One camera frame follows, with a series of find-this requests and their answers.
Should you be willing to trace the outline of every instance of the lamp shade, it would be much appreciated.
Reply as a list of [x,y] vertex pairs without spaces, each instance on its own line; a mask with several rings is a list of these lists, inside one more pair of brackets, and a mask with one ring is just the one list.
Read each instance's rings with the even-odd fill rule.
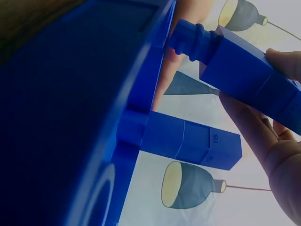
[[165,171],[161,198],[164,206],[189,209],[203,203],[211,192],[222,193],[225,180],[215,180],[206,170],[174,161]]
[[267,17],[259,15],[255,5],[246,0],[228,0],[219,17],[219,25],[231,31],[239,32],[253,24],[266,25]]

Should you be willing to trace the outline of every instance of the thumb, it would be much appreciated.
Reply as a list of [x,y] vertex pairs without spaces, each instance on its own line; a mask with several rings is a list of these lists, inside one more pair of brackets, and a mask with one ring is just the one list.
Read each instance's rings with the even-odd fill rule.
[[266,52],[268,62],[288,79],[301,82],[301,52],[278,52],[268,49]]

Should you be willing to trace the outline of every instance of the lamp cord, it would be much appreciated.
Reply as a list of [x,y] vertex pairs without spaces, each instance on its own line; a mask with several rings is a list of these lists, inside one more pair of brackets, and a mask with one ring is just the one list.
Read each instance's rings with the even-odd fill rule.
[[288,33],[288,34],[290,34],[291,36],[293,36],[293,37],[295,37],[296,39],[298,39],[298,40],[301,41],[301,39],[298,38],[296,35],[294,35],[294,34],[288,32],[287,30],[285,30],[285,29],[283,29],[283,28],[277,26],[276,24],[273,24],[273,23],[271,23],[270,21],[268,21],[268,24],[273,25],[273,26],[276,27],[276,28],[279,28],[280,30],[282,30],[282,31],[284,31],[284,32],[286,32],[286,33]]
[[262,188],[250,188],[250,187],[238,187],[238,186],[230,186],[226,185],[227,187],[237,188],[237,189],[244,189],[244,190],[255,190],[255,191],[265,191],[265,192],[271,192],[269,189],[262,189]]

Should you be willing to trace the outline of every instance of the finger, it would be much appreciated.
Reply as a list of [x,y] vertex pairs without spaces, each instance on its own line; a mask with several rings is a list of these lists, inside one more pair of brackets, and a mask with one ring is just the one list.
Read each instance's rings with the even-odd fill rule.
[[266,59],[287,78],[301,82],[301,52],[283,53],[268,49]]
[[[178,0],[170,27],[170,35],[173,33],[180,18],[194,24],[202,23],[207,18],[213,4],[214,0]],[[173,81],[174,75],[181,65],[183,58],[184,55],[178,56],[173,49],[167,48],[155,92],[155,98],[152,106],[153,110],[158,108],[159,101],[168,89],[170,83]]]
[[278,135],[277,133],[274,131],[273,126],[271,125],[269,118],[264,115],[263,113],[257,111],[256,109],[249,107],[250,110],[253,112],[254,115],[256,115],[260,121],[262,121],[262,123],[273,133],[273,135],[278,139]]
[[259,162],[263,164],[271,147],[278,142],[277,138],[247,105],[222,92],[220,93],[220,100]]
[[293,133],[285,126],[281,125],[280,123],[273,121],[273,128],[276,134],[279,137],[279,140],[292,140],[296,141],[296,139],[293,137]]
[[168,56],[164,57],[152,106],[154,111],[157,110],[160,99],[173,81],[174,75],[181,64],[182,59],[183,56],[178,56],[175,53],[169,53]]

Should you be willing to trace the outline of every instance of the hand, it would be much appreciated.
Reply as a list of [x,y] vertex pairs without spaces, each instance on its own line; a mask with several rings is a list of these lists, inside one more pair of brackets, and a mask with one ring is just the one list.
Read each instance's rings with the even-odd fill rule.
[[[287,78],[301,82],[301,52],[270,49],[266,58]],[[274,121],[272,127],[265,115],[247,105],[223,93],[220,100],[267,173],[277,202],[301,226],[301,142],[283,125]]]
[[[178,20],[185,19],[194,24],[206,20],[215,0],[178,0],[174,11],[170,34],[174,31]],[[183,55],[176,55],[173,49],[168,48],[163,59],[160,77],[155,93],[153,110],[156,110],[160,99],[172,82],[174,75],[183,60]]]

